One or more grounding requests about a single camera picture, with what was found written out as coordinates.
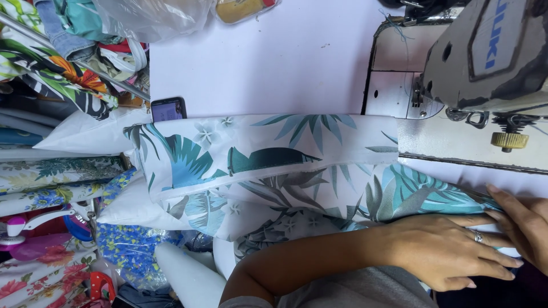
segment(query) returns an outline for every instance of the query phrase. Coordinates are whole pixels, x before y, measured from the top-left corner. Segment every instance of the blue thread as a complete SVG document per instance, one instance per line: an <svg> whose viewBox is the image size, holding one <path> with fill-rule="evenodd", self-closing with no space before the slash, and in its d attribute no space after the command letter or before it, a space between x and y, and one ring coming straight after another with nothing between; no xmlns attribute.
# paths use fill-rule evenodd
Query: blue thread
<svg viewBox="0 0 548 308"><path fill-rule="evenodd" d="M407 46L407 39L414 39L412 37L408 37L406 35L403 34L403 31L402 31L402 28L396 24L394 24L392 22L392 20L390 20L388 18L389 15L387 15L384 10L382 8L379 8L379 12L384 16L384 18L386 19L386 21L388 21L388 23L394 28L394 31L399 34L401 36L401 40L402 42L404 42L406 44L406 56L407 56L407 67L406 67L406 71L409 69L409 47ZM407 95L411 95L411 93L407 92L407 88L406 88L406 85L405 83L403 84L403 90L406 92Z"/></svg>

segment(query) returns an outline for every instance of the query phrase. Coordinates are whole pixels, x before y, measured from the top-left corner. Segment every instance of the juki logo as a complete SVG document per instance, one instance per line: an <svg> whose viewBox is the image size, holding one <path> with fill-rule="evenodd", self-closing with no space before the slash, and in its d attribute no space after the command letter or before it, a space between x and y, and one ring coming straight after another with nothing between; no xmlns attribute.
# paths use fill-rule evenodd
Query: juki logo
<svg viewBox="0 0 548 308"><path fill-rule="evenodd" d="M506 10L507 3L500 4L502 0L498 0L496 6L495 20L493 21L493 29L491 30L491 40L489 41L489 52L487 53L487 63L485 63L485 69L490 69L495 66L496 60L496 45L499 43L501 26L496 27L504 19L504 11Z"/></svg>

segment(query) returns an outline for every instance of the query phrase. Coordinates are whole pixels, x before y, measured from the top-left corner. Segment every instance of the metal pole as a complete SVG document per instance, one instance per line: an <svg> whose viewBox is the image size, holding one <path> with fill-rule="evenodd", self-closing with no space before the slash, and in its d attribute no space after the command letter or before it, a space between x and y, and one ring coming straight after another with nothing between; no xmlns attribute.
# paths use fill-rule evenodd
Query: metal pole
<svg viewBox="0 0 548 308"><path fill-rule="evenodd" d="M34 29L28 27L27 25L24 25L13 18L11 18L9 15L0 12L0 22L5 24L6 26L12 28L13 30L21 33L22 35L33 39L34 41L38 42L41 45L44 45L45 47L55 50L52 43L49 41L49 39L42 34L36 32ZM101 78L108 80L110 83L115 84L119 86L120 88L132 93L133 95L145 100L150 101L150 95L146 94L145 92L141 91L140 89L133 87L131 84L120 82L112 79L108 74L105 74L103 72L95 72L92 70L91 67L87 63L84 62L75 62L76 65L84 67L85 69L88 69L97 75L99 75Z"/></svg>

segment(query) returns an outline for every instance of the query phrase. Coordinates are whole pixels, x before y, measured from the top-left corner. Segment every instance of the fingernail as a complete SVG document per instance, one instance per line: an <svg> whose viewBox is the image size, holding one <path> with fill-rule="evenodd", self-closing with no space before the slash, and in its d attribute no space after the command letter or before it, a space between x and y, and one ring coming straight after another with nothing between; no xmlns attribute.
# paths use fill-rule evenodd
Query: fingernail
<svg viewBox="0 0 548 308"><path fill-rule="evenodd" d="M497 213L496 211L494 210L490 210L490 209L484 209L483 210L484 213L486 213L487 215L491 216L493 219L495 219L496 221L499 221L502 217L499 215L499 213Z"/></svg>
<svg viewBox="0 0 548 308"><path fill-rule="evenodd" d="M499 193L502 191L500 188L496 187L493 184L487 184L487 190L492 193Z"/></svg>

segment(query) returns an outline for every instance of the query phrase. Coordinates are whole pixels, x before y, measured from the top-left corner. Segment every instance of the hand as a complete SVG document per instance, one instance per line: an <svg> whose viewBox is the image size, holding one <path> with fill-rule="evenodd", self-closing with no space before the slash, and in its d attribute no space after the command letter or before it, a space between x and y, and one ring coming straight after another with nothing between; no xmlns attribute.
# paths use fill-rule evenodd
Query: hand
<svg viewBox="0 0 548 308"><path fill-rule="evenodd" d="M490 247L513 247L508 239L483 233L482 243L477 243L474 233L463 228L494 222L478 215L417 215L381 227L385 228L381 241L394 257L391 264L404 268L433 290L475 288L468 276L512 280L514 275L504 267L523 265Z"/></svg>
<svg viewBox="0 0 548 308"><path fill-rule="evenodd" d="M548 276L548 199L523 198L521 202L493 185L487 190L506 214L486 209L516 246L517 251Z"/></svg>

